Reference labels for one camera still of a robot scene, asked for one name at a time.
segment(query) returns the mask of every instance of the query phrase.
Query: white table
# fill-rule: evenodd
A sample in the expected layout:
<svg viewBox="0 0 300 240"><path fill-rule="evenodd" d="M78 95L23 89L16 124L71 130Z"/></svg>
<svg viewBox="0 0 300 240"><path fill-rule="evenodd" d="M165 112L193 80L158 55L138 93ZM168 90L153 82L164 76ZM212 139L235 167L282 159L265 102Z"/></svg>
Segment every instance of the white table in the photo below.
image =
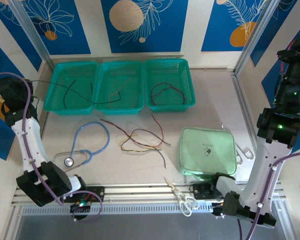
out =
<svg viewBox="0 0 300 240"><path fill-rule="evenodd" d="M152 113L145 107L138 115L103 115L94 111L91 115L61 116L49 113L43 133L43 145L46 153L53 159L60 152L71 150L77 129L85 123L100 121L100 118L125 129L130 133L135 128L144 128L161 136L159 126L151 117L153 114L164 132L164 140L171 147L163 146L161 151L164 162L158 152L146 154L128 154L120 150L120 142L126 136L117 128L104 123L110 132L110 143L105 151L93 157L92 161L69 172L78 174L87 184L158 184L164 178L175 183L192 181L178 172L178 140L184 127L201 127L221 129L221 122L231 130L237 144L242 149L253 150L249 134L244 122L241 108L233 86L231 73L220 70L192 70L192 81L195 90L196 105L185 112ZM147 133L139 132L138 139L156 144L159 140ZM83 129L77 139L76 150L88 149L96 151L104 146L107 135L101 126L89 126ZM128 143L126 148L133 147ZM58 157L55 163L63 170L64 156ZM247 181L253 166L253 160L244 160L235 175L238 181Z"/></svg>

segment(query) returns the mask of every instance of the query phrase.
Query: blue stethoscope tubing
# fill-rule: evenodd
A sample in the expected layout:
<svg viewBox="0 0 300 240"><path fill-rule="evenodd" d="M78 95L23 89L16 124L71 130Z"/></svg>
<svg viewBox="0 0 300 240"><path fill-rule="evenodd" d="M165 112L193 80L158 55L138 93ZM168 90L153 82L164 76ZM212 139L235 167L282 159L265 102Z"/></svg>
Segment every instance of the blue stethoscope tubing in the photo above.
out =
<svg viewBox="0 0 300 240"><path fill-rule="evenodd" d="M88 122L88 123L82 125L76 131L76 133L74 135L74 139L73 139L73 144L72 144L71 152L70 152L70 158L72 158L72 156L73 156L73 153L74 153L74 150L75 150L75 146L76 146L77 137L78 137L78 134L80 133L80 131L82 129L84 129L85 127L87 127L87 126L94 125L94 124L100 125L105 130L105 132L107 134L106 144L104 145L103 148L99 149L98 151L94 151L94 152L91 152L90 150L87 150L87 149L79 150L79 152L81 152L81 153L87 153L87 154L89 154L89 158L87 160L85 160L84 162L82 162L80 165L88 164L92 160L93 156L95 156L95 155L101 153L102 151L104 151L108 147L108 145L109 145L109 142L110 142L110 133L109 133L107 127L105 125L103 125L101 122L98 122L98 121Z"/></svg>

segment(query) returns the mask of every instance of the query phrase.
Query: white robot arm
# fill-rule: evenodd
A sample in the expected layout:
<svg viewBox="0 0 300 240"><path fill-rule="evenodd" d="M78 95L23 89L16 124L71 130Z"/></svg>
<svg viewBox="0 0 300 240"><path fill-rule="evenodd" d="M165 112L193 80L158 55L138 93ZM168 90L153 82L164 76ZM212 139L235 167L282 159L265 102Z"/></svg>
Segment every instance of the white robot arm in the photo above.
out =
<svg viewBox="0 0 300 240"><path fill-rule="evenodd" d="M26 83L32 98L32 83L30 81ZM18 139L22 154L23 175L18 177L16 182L20 189L38 206L42 207L53 200L59 202L60 197L71 195L71 193L82 188L85 190L86 185L81 177L77 175L67 176L48 159L41 141L37 111L32 104L28 107L26 118L23 118L27 92L25 83L19 79L0 78L0 97L4 99L4 104L9 108L8 112L3 108L1 111L5 117L5 123L12 128Z"/></svg>
<svg viewBox="0 0 300 240"><path fill-rule="evenodd" d="M224 197L224 215L268 227L276 224L271 203L283 158L291 153L300 133L300 35L291 50L277 55L288 68L277 82L274 108L265 108L258 118L256 158L245 189L241 191L234 178L225 174L217 173L212 181L212 187Z"/></svg>

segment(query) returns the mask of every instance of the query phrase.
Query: mint green pouch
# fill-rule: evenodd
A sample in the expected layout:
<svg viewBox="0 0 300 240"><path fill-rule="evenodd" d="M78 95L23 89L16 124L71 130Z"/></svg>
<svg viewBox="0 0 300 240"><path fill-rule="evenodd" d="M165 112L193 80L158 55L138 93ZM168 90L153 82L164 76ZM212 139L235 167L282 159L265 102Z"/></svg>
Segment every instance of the mint green pouch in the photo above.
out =
<svg viewBox="0 0 300 240"><path fill-rule="evenodd" d="M217 172L234 175L237 171L234 136L224 130L186 127L179 139L178 170L200 181Z"/></svg>

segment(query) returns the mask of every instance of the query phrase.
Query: basket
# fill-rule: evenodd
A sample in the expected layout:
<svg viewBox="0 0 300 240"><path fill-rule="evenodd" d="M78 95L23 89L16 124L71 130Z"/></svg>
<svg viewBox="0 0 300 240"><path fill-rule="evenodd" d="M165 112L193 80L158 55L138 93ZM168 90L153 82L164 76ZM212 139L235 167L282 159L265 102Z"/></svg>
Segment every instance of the basket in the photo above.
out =
<svg viewBox="0 0 300 240"><path fill-rule="evenodd" d="M102 63L94 108L107 115L138 114L145 105L143 75L140 61Z"/></svg>
<svg viewBox="0 0 300 240"><path fill-rule="evenodd" d="M55 66L43 108L59 115L85 115L93 110L98 63L63 62Z"/></svg>
<svg viewBox="0 0 300 240"><path fill-rule="evenodd" d="M183 112L196 103L185 59L145 62L146 104L153 112Z"/></svg>

